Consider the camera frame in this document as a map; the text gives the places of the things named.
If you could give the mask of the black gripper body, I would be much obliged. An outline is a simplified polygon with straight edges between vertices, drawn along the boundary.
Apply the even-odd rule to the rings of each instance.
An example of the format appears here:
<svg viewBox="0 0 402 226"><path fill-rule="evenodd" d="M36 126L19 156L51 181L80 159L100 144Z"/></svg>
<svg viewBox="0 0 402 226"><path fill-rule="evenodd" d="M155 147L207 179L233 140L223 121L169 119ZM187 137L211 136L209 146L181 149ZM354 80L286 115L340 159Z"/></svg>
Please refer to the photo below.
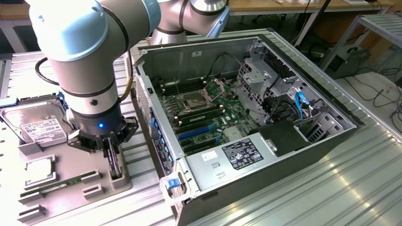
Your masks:
<svg viewBox="0 0 402 226"><path fill-rule="evenodd" d="M111 107L98 114L80 114L67 110L67 119L76 129L80 129L96 142L96 150L107 150L111 144L111 133L123 119L119 107Z"/></svg>

